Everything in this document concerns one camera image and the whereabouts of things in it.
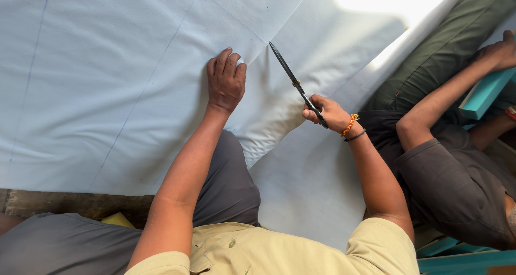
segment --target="forearm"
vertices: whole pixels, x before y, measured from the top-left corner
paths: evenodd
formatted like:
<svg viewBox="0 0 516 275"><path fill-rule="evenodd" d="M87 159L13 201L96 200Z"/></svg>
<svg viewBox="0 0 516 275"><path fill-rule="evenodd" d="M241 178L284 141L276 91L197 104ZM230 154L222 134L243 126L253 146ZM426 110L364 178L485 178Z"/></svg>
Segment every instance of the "forearm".
<svg viewBox="0 0 516 275"><path fill-rule="evenodd" d="M473 142L480 151L483 151L494 139L513 128L516 128L516 120L513 120L506 114L502 114L471 128L468 132L470 133L471 142Z"/></svg>
<svg viewBox="0 0 516 275"><path fill-rule="evenodd" d="M195 207L229 114L208 107L201 124L172 162L154 200Z"/></svg>
<svg viewBox="0 0 516 275"><path fill-rule="evenodd" d="M370 215L396 223L414 241L414 230L403 191L367 134L350 141L349 146Z"/></svg>
<svg viewBox="0 0 516 275"><path fill-rule="evenodd" d="M206 109L201 124L177 154L152 201L128 269L162 252L179 251L190 256L195 205L228 117L220 109Z"/></svg>
<svg viewBox="0 0 516 275"><path fill-rule="evenodd" d="M488 60L475 62L418 102L397 124L403 149L409 151L432 139L430 128L435 122L493 67Z"/></svg>

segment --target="bracelet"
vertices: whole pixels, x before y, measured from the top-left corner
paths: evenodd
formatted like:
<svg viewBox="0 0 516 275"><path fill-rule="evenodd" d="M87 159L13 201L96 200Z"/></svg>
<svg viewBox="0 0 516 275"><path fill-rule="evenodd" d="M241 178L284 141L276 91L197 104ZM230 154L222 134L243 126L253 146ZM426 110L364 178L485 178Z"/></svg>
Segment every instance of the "bracelet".
<svg viewBox="0 0 516 275"><path fill-rule="evenodd" d="M359 120L358 115L352 114L352 120L349 121L349 125L344 129L344 131L342 131L341 137L344 137L344 135L347 134L349 132L349 130L351 130L355 120Z"/></svg>
<svg viewBox="0 0 516 275"><path fill-rule="evenodd" d="M514 107L508 107L505 109L505 113L513 118L514 120L516 120L516 110L514 109Z"/></svg>
<svg viewBox="0 0 516 275"><path fill-rule="evenodd" d="M356 136L355 136L355 137L353 137L353 138L350 138L350 139L344 139L344 141L345 141L345 142L349 142L349 141L351 141L351 140L355 140L355 139L357 139L358 137L360 137L363 133L365 133L365 129L364 129L364 131L362 131L362 133L360 133L360 134L356 135Z"/></svg>

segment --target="red and yellow braided bracelet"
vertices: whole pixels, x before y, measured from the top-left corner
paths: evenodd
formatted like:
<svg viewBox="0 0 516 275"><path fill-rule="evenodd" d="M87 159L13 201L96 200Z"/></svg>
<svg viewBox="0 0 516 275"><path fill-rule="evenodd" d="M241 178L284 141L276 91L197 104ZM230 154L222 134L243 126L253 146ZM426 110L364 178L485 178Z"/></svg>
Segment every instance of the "red and yellow braided bracelet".
<svg viewBox="0 0 516 275"><path fill-rule="evenodd" d="M352 114L352 120L349 121L349 125L344 129L344 131L342 131L342 134L341 134L341 137L344 137L345 134L347 134L349 132L349 130L352 128L353 126L353 123L355 120L358 120L358 115L357 114Z"/></svg>
<svg viewBox="0 0 516 275"><path fill-rule="evenodd" d="M509 115L509 117L516 120L516 109L514 108L514 106L506 108L505 113Z"/></svg>

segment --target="scissors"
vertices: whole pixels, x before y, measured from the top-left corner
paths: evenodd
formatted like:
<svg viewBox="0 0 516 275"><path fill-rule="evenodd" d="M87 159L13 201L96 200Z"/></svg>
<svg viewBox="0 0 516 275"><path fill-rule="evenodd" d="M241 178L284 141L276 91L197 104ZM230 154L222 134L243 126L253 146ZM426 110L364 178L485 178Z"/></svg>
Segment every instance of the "scissors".
<svg viewBox="0 0 516 275"><path fill-rule="evenodd" d="M312 111L315 112L315 114L317 115L317 117L319 118L319 121L321 122L321 125L323 127L325 127L326 129L328 128L328 125L326 124L326 121L324 120L323 118L323 115L321 115L321 113L319 112L319 110L314 107L314 105L312 104L312 102L306 97L306 94L304 93L304 90L303 88L301 87L301 85L299 84L299 80L296 79L296 77L293 76L293 73L292 71L290 70L290 68L288 67L287 63L285 62L285 60L283 60L283 57L281 57L281 54L278 52L278 50L276 49L276 47L271 43L269 42L270 44L270 47L273 49L273 52L274 52L274 55L276 55L276 57L278 58L278 60L280 61L281 63L281 66L283 67L283 69L285 69L285 71L287 72L287 75L291 78L292 80L292 85L294 87L297 88L297 91L301 94L301 96L303 97L304 99L304 102L306 103L306 105L308 106L308 108Z"/></svg>

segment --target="hand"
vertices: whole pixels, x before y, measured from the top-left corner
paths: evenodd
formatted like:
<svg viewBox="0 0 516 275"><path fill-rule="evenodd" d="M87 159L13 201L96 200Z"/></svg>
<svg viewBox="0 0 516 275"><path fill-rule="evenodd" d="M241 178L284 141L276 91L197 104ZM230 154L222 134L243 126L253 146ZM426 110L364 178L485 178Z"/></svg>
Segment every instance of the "hand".
<svg viewBox="0 0 516 275"><path fill-rule="evenodd" d="M323 116L324 120L326 120L326 123L328 124L328 128L330 130L340 134L349 125L349 122L352 118L348 113L346 113L341 108L341 106L338 103L328 98L321 97L319 95L313 95L309 98L309 100L312 102L314 107L316 107L319 110L319 112L321 112L321 115ZM319 118L317 118L315 112L309 110L306 104L304 105L302 115L305 119L314 122L314 124L320 124ZM353 123L352 128L345 135L345 137L354 137L360 134L362 130L362 126L360 126L360 124L358 124L358 122L355 121Z"/></svg>
<svg viewBox="0 0 516 275"><path fill-rule="evenodd" d="M223 50L218 58L208 62L208 107L221 109L231 114L242 99L246 85L245 63L236 67L240 59L237 53L231 54L233 49Z"/></svg>
<svg viewBox="0 0 516 275"><path fill-rule="evenodd" d="M492 64L491 72L516 67L516 41L510 30L504 32L504 40L481 48L476 54L477 62Z"/></svg>

